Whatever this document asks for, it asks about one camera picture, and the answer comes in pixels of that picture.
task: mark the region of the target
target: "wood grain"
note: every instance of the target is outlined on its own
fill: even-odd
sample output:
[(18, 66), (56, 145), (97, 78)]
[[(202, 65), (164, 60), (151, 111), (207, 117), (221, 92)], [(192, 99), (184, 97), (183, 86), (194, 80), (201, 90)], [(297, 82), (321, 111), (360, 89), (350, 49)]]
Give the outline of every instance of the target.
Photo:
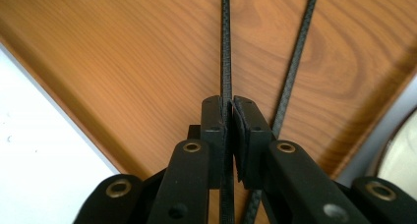
[[(231, 0), (234, 94), (269, 121), (306, 2)], [(318, 0), (281, 137), (332, 177), (416, 74), (416, 11), (417, 0)], [(143, 179), (219, 94), (220, 0), (0, 0), (0, 29), (101, 151)]]

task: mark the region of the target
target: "black cord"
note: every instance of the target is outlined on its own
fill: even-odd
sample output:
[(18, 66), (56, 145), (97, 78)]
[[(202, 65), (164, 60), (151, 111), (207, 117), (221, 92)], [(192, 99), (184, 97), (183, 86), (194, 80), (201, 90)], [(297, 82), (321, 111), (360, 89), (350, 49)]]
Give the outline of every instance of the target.
[[(303, 23), (301, 24), (300, 31), (298, 33), (297, 42), (295, 44), (294, 52), (292, 55), (291, 63), (288, 68), (288, 73), (285, 79), (285, 85), (282, 94), (278, 101), (278, 107), (276, 109), (275, 119), (272, 125), (272, 133), (275, 137), (279, 138), (279, 133), (282, 128), (282, 124), (285, 117), (285, 112), (288, 107), (289, 99), (291, 96), (292, 87), (294, 86), (295, 77), (297, 75), (298, 66), (300, 64), (301, 55), (303, 53), (304, 43), (306, 42), (307, 33), (310, 27), (310, 22), (313, 16), (313, 11), (317, 0), (309, 0), (307, 4), (306, 13), (304, 14)], [(255, 223), (257, 212), (262, 198), (262, 191), (251, 191), (246, 205), (245, 215), (242, 223), (252, 224)]]
[(230, 0), (221, 0), (221, 116), (224, 132), (224, 170), (220, 185), (220, 223), (234, 223), (233, 151), (231, 148), (232, 75), (230, 41)]

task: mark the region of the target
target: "metal grommet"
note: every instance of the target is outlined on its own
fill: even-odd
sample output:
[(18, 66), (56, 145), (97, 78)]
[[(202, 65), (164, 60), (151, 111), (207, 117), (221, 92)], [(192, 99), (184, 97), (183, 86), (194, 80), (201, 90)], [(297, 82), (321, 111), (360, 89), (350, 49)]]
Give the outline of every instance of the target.
[(192, 143), (192, 142), (190, 142), (190, 143), (186, 143), (186, 144), (183, 146), (183, 149), (184, 149), (185, 151), (187, 151), (187, 152), (197, 152), (197, 151), (199, 151), (201, 148), (202, 148), (202, 146), (201, 146), (201, 145), (199, 145), (199, 144), (197, 144), (197, 143)]
[(127, 194), (132, 188), (131, 183), (126, 179), (119, 179), (110, 184), (105, 193), (110, 197), (121, 197)]
[(292, 153), (295, 152), (295, 147), (292, 144), (289, 143), (280, 143), (279, 145), (276, 146), (277, 149), (279, 149), (282, 152), (286, 152), (286, 153)]
[(365, 188), (370, 194), (382, 200), (393, 201), (396, 199), (396, 193), (389, 187), (379, 182), (370, 182), (365, 186)]

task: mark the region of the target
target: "hole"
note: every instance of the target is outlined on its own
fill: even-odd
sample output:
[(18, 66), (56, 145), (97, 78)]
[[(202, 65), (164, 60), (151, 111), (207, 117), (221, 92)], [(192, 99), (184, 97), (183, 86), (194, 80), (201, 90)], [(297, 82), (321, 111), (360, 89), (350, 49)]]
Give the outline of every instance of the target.
[(126, 184), (116, 184), (113, 187), (111, 187), (111, 191), (114, 193), (123, 192), (127, 188)]
[(125, 196), (132, 188), (131, 183), (126, 179), (119, 179), (107, 187), (105, 193), (110, 197)]
[(187, 152), (197, 152), (201, 149), (202, 147), (197, 144), (197, 143), (187, 143), (184, 145), (183, 149)]
[(323, 211), (329, 218), (333, 219), (334, 221), (344, 223), (349, 220), (349, 215), (347, 214), (346, 210), (336, 204), (325, 204), (325, 206), (323, 206)]
[(295, 152), (295, 147), (289, 143), (280, 143), (276, 148), (281, 150), (282, 152), (292, 153)]
[(365, 186), (365, 188), (371, 195), (382, 200), (393, 201), (396, 199), (396, 193), (389, 187), (379, 182), (370, 182)]
[(169, 208), (168, 214), (173, 219), (181, 219), (187, 214), (188, 208), (183, 203), (176, 203)]

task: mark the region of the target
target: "black plastic part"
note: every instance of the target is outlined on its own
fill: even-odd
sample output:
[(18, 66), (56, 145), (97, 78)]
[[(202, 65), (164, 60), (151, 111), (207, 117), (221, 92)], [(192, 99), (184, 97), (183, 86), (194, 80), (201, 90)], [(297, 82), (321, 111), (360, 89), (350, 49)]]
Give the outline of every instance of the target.
[(199, 140), (200, 139), (200, 130), (201, 130), (201, 128), (202, 127), (200, 125), (190, 125), (188, 127), (187, 139)]
[(221, 101), (218, 95), (202, 103), (202, 125), (200, 138), (210, 146), (209, 187), (219, 189), (224, 168), (224, 125), (221, 119)]
[[(108, 196), (107, 190), (117, 181), (128, 181), (129, 191), (124, 196)], [(129, 223), (141, 194), (141, 185), (141, 180), (132, 175), (119, 174), (107, 178), (87, 198), (74, 223)]]
[(291, 223), (369, 223), (298, 144), (272, 142), (265, 168), (266, 192), (284, 197)]
[(165, 174), (165, 170), (166, 169), (163, 169), (142, 183), (141, 194), (139, 195), (129, 223), (147, 223), (153, 202)]
[(209, 145), (184, 140), (174, 149), (148, 223), (207, 223), (208, 207)]
[(350, 197), (372, 223), (417, 223), (417, 201), (386, 180), (358, 178)]
[(245, 97), (234, 97), (234, 119), (239, 134), (235, 148), (238, 179), (245, 189), (263, 188), (260, 176), (261, 154), (268, 150), (273, 135), (257, 104)]
[(269, 223), (291, 223), (292, 212), (281, 193), (271, 195), (263, 192), (262, 203)]

